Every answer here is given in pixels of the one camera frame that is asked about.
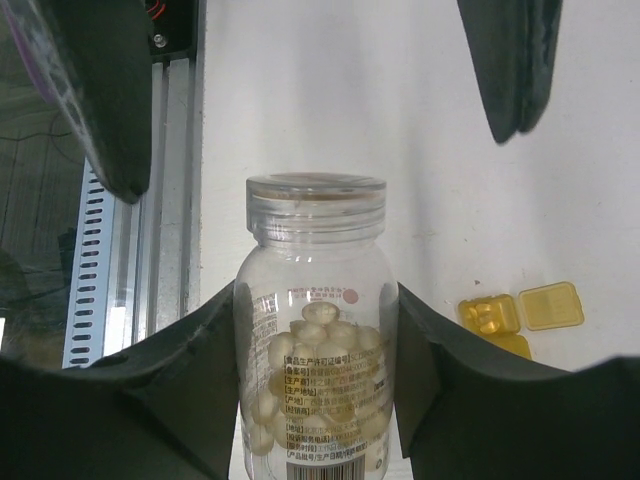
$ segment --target perforated metal strip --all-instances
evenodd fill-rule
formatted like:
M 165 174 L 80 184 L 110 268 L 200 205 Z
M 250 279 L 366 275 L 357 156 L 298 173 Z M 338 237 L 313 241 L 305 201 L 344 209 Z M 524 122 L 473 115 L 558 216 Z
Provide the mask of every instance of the perforated metal strip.
M 62 368 L 103 355 L 114 206 L 85 161 Z

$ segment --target transparent lid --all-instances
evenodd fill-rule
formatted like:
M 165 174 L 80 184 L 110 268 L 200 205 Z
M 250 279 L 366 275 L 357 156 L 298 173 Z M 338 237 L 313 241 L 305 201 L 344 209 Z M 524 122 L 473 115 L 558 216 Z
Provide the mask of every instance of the transparent lid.
M 337 243 L 384 230 L 387 184 L 333 173 L 286 173 L 247 180 L 247 228 L 258 240 Z

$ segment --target clear plastic bottle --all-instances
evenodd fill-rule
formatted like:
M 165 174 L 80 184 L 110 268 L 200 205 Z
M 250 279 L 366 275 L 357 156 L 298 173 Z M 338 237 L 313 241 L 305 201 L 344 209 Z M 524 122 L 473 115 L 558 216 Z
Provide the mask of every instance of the clear plastic bottle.
M 234 321 L 253 480 L 387 470 L 398 288 L 374 243 L 385 194 L 384 181 L 347 175 L 247 181 L 258 246 L 236 279 Z

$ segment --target table surface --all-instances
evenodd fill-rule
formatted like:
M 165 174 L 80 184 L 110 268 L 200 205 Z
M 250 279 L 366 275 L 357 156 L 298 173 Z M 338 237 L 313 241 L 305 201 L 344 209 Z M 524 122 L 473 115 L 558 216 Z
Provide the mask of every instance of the table surface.
M 254 245 L 246 177 L 369 174 L 388 181 L 379 243 L 437 311 L 570 281 L 586 321 L 523 330 L 534 359 L 639 354 L 640 3 L 565 2 L 562 16 L 549 107 L 499 147 L 455 2 L 210 1 L 201 298 Z M 387 478 L 409 478 L 394 448 Z M 231 478 L 245 475 L 236 449 Z

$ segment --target barcode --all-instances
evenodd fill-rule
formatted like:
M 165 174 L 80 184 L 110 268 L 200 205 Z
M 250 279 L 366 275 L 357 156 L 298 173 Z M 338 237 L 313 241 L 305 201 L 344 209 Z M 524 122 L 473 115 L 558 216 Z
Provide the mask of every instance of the barcode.
M 364 455 L 326 467 L 287 463 L 287 480 L 364 480 Z

